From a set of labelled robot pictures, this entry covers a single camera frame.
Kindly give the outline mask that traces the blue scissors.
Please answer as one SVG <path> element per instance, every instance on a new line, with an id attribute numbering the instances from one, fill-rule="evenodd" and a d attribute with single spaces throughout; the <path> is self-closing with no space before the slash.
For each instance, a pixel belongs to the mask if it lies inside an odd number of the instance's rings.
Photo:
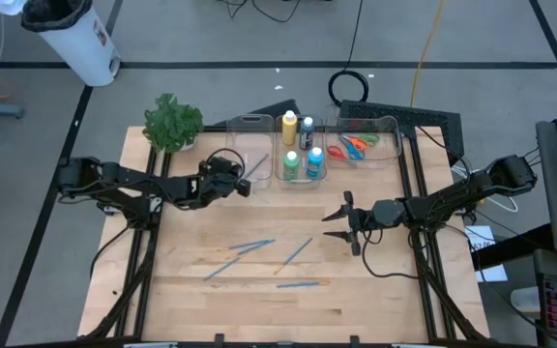
<path id="1" fill-rule="evenodd" d="M 362 160 L 364 158 L 363 152 L 358 150 L 346 136 L 340 135 L 338 139 L 345 146 L 350 159 Z"/>

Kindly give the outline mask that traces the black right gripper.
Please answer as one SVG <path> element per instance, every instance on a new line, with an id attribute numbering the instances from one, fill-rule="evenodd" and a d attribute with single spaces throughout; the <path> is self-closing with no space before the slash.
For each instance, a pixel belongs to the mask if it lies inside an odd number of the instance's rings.
<path id="1" fill-rule="evenodd" d="M 354 207 L 354 198 L 350 190 L 343 193 L 345 204 L 341 205 L 337 211 L 330 215 L 323 217 L 323 221 L 331 221 L 341 218 L 348 219 L 349 230 L 347 231 L 334 231 L 324 232 L 324 235 L 330 237 L 340 238 L 350 244 L 353 256 L 360 256 L 362 252 L 361 244 L 358 239 L 360 232 L 369 230 L 371 225 L 369 220 L 372 217 L 372 212 Z"/>

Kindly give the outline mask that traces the white trash can black bag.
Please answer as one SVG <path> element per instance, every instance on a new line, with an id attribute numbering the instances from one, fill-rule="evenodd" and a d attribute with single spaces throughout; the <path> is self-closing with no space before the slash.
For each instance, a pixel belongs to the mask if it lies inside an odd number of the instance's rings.
<path id="1" fill-rule="evenodd" d="M 90 87 L 111 84 L 121 57 L 93 0 L 26 0 L 21 26 L 38 34 Z"/>

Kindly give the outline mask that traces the white paper sheet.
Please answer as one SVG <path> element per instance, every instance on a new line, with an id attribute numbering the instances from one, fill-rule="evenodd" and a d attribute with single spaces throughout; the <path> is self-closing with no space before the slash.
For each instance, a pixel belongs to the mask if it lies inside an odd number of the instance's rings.
<path id="1" fill-rule="evenodd" d="M 470 240 L 472 250 L 480 250 L 496 244 L 491 228 L 488 225 L 466 226 L 464 232 Z M 497 265 L 475 271 L 478 283 L 487 282 L 505 282 L 508 276 L 503 265 Z"/>

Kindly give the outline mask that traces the green paint bottle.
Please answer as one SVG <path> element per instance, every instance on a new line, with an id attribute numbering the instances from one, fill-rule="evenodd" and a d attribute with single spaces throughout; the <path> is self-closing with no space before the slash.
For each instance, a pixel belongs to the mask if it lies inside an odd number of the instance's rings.
<path id="1" fill-rule="evenodd" d="M 283 179 L 293 181 L 298 179 L 299 156 L 295 151 L 289 151 L 283 158 Z"/>

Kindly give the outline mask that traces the black diagonal bar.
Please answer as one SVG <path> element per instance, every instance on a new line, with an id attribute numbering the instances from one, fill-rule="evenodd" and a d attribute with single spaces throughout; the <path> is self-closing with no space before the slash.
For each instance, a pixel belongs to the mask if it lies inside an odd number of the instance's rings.
<path id="1" fill-rule="evenodd" d="M 472 263 L 476 271 L 484 270 L 532 255 L 537 249 L 555 250 L 550 223 L 472 251 Z"/>

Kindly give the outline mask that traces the green plant in white pot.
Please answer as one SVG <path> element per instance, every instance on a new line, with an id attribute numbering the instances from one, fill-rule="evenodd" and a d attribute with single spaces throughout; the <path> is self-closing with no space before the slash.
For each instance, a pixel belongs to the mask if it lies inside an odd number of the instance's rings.
<path id="1" fill-rule="evenodd" d="M 158 151 L 175 153 L 194 143 L 204 131 L 199 108 L 180 104 L 174 94 L 163 93 L 155 99 L 156 107 L 144 111 L 146 139 Z"/>

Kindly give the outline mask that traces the dark grey paint bottle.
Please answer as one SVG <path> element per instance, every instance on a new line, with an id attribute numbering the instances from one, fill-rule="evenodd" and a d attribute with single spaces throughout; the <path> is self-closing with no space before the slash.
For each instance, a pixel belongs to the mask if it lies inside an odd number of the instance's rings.
<path id="1" fill-rule="evenodd" d="M 302 150 L 309 150 L 313 143 L 313 133 L 315 131 L 314 121 L 310 116 L 305 117 L 300 126 L 299 147 Z"/>

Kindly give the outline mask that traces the red scissors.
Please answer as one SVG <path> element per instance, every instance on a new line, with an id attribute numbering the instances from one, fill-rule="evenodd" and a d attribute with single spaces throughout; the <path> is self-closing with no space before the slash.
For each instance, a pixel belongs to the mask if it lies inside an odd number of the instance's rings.
<path id="1" fill-rule="evenodd" d="M 356 166 L 354 161 L 346 156 L 338 146 L 327 146 L 326 151 L 330 160 L 339 161 L 350 167 Z"/>

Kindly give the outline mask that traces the yellow paint bottle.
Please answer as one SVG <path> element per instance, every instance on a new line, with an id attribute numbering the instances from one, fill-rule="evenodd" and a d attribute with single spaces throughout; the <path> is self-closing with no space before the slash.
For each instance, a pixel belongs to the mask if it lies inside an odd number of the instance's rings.
<path id="1" fill-rule="evenodd" d="M 298 117 L 292 110 L 287 110 L 281 118 L 282 142 L 291 146 L 295 143 Z"/>

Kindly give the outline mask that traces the pale grey rounded object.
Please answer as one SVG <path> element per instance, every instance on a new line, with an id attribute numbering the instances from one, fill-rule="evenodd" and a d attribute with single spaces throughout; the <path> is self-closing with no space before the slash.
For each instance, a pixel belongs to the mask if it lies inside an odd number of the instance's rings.
<path id="1" fill-rule="evenodd" d="M 522 313 L 536 314 L 541 312 L 540 294 L 537 286 L 514 289 L 510 300 L 514 308 Z"/>

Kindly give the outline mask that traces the blue paint bottle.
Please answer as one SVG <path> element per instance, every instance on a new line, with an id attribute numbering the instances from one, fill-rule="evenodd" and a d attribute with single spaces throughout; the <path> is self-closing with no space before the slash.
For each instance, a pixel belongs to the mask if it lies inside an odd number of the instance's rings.
<path id="1" fill-rule="evenodd" d="M 307 177 L 310 179 L 317 179 L 323 166 L 324 153 L 320 147 L 312 147 L 308 151 L 307 161 Z"/>

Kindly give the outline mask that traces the wide clear plastic bin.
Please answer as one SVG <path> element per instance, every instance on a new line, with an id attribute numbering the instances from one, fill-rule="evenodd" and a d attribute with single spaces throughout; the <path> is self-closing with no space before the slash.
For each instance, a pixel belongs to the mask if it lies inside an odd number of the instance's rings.
<path id="1" fill-rule="evenodd" d="M 385 166 L 401 155 L 401 134 L 398 129 L 398 122 L 392 116 L 377 119 L 328 117 L 324 130 L 324 140 L 326 147 L 338 146 L 348 156 L 345 146 L 339 141 L 338 137 L 344 135 L 359 138 L 359 135 L 364 133 L 376 133 L 380 140 L 375 146 L 362 151 L 363 159 L 352 159 L 356 164 L 355 167 L 329 159 L 326 151 L 329 166 L 347 169 L 376 169 Z"/>

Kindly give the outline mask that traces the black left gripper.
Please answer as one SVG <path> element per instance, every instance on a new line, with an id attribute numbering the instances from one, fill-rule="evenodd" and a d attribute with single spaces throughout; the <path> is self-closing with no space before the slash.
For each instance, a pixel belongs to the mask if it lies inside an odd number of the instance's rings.
<path id="1" fill-rule="evenodd" d="M 251 183 L 244 178 L 243 164 L 223 157 L 210 157 L 199 163 L 196 208 L 205 208 L 219 198 L 228 197 L 236 191 L 249 197 Z"/>

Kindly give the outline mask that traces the white plastic bag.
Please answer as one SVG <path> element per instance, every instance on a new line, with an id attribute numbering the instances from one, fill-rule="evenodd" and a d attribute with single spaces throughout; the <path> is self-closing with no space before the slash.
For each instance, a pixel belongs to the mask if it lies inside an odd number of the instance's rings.
<path id="1" fill-rule="evenodd" d="M 19 15 L 23 12 L 23 7 L 28 0 L 0 0 L 1 15 Z"/>

